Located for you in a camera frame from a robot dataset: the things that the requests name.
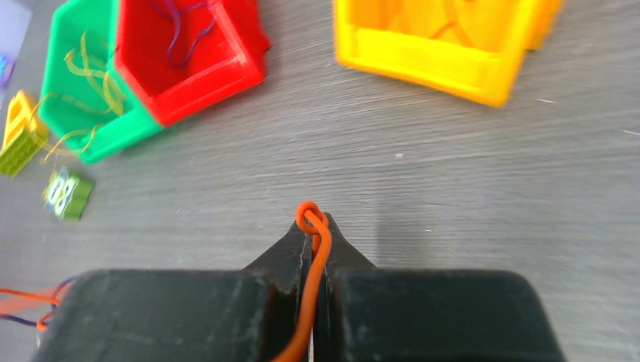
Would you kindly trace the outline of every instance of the small green block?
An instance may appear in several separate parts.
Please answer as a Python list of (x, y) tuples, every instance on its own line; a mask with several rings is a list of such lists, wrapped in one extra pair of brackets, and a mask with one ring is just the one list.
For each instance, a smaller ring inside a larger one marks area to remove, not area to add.
[(54, 213), (58, 219), (78, 221), (94, 187), (94, 181), (62, 167), (51, 175), (45, 189), (45, 210)]
[[(48, 136), (39, 135), (43, 142)], [(0, 174), (16, 176), (40, 151), (40, 145), (31, 137), (29, 130), (23, 128), (21, 132), (0, 151)]]

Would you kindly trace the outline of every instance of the purple wire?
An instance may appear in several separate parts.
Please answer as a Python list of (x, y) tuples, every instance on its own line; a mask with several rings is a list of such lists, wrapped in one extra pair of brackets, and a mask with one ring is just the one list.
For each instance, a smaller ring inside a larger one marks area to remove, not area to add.
[[(68, 278), (65, 281), (63, 281), (62, 283), (58, 284), (57, 288), (54, 290), (54, 293), (51, 295), (53, 298), (57, 298), (58, 293), (60, 293), (60, 291), (69, 283), (71, 283), (72, 281), (75, 280), (75, 277), (73, 278)], [(57, 306), (55, 304), (51, 304), (51, 310), (55, 310), (57, 308)], [(30, 321), (28, 319), (24, 319), (24, 318), (20, 318), (17, 317), (15, 315), (11, 315), (11, 314), (0, 314), (0, 319), (5, 319), (7, 321), (12, 321), (12, 322), (16, 322), (19, 324), (22, 324), (23, 326), (28, 326), (28, 327), (37, 327), (37, 323), (34, 321)]]
[(36, 324), (37, 324), (34, 321), (29, 321), (27, 319), (16, 317), (15, 315), (11, 315), (11, 314), (0, 314), (0, 319), (6, 319), (7, 321), (16, 322), (27, 327), (36, 327)]
[[(156, 10), (157, 12), (159, 12), (161, 15), (165, 16), (165, 17), (171, 17), (171, 19), (174, 21), (174, 25), (175, 25), (175, 30), (174, 30), (174, 38), (173, 40), (171, 40), (171, 44), (169, 45), (169, 48), (167, 49), (167, 53), (166, 53), (166, 57), (167, 60), (169, 61), (169, 63), (172, 63), (173, 65), (176, 65), (174, 63), (174, 61), (171, 59), (171, 53), (174, 50), (174, 47), (176, 46), (176, 42), (178, 41), (178, 37), (180, 36), (180, 31), (182, 30), (182, 20), (180, 20), (180, 16), (182, 14), (185, 14), (191, 10), (195, 10), (197, 8), (202, 8), (202, 7), (206, 7), (208, 4), (207, 2), (198, 2), (194, 5), (191, 5), (190, 7), (183, 9), (183, 10), (178, 10), (176, 4), (173, 2), (173, 0), (164, 0), (165, 5), (167, 6), (167, 9), (169, 10), (169, 14), (167, 14), (164, 10), (162, 10), (158, 4), (156, 3), (156, 0), (151, 0), (151, 6), (154, 8), (154, 10)], [(182, 61), (182, 63), (177, 64), (177, 66), (185, 66), (186, 63), (189, 61), (189, 59), (191, 59), (191, 56), (193, 54), (193, 51), (195, 50), (195, 46), (198, 44), (198, 41), (200, 41), (200, 38), (207, 35), (209, 32), (211, 32), (211, 30), (214, 28), (214, 25), (216, 23), (216, 19), (213, 17), (213, 14), (211, 15), (211, 23), (209, 24), (209, 26), (207, 26), (206, 28), (204, 28), (196, 37), (195, 40), (193, 41), (193, 43), (191, 44), (191, 47), (189, 48), (189, 52), (187, 52), (186, 57), (184, 58), (184, 60)]]

